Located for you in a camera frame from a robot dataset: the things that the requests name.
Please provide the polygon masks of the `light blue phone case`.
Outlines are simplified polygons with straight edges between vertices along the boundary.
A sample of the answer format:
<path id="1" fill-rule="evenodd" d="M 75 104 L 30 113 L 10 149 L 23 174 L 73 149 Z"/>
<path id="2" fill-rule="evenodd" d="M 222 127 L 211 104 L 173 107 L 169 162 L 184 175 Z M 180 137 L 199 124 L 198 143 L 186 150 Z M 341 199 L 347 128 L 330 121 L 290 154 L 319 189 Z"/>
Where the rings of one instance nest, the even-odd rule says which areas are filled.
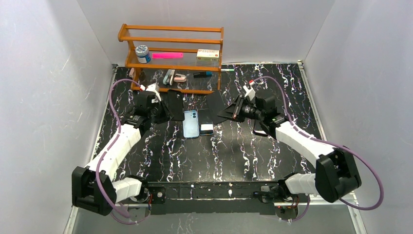
<path id="1" fill-rule="evenodd" d="M 197 138 L 199 133 L 198 113 L 195 110 L 185 111 L 183 121 L 184 138 Z"/>

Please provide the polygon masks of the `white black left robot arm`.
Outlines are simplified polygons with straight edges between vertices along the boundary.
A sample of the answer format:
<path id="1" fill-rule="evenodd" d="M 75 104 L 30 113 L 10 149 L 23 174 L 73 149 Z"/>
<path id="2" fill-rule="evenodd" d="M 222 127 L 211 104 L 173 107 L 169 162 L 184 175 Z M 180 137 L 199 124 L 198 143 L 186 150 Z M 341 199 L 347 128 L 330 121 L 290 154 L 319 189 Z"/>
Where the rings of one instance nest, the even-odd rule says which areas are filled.
<path id="1" fill-rule="evenodd" d="M 128 217 L 120 203 L 143 194 L 145 182 L 134 175 L 116 181 L 116 171 L 153 124 L 169 121 L 168 108 L 158 91 L 140 91 L 130 112 L 118 120 L 118 130 L 100 153 L 73 170 L 72 205 L 103 216 L 116 210 Z"/>

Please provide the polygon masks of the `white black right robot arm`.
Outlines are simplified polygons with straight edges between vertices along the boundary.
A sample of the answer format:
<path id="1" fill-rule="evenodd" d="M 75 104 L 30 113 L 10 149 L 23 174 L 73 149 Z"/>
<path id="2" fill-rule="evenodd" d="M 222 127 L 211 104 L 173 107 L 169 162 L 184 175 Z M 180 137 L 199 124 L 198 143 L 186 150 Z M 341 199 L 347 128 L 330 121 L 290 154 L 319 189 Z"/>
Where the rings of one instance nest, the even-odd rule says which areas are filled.
<path id="1" fill-rule="evenodd" d="M 277 110 L 275 97 L 256 95 L 250 99 L 238 95 L 216 115 L 236 122 L 243 122 L 246 118 L 258 121 L 266 134 L 288 145 L 315 167 L 312 174 L 291 173 L 279 180 L 277 186 L 270 188 L 271 195 L 287 198 L 313 194 L 333 203 L 362 185 L 353 155 L 307 136 Z"/>

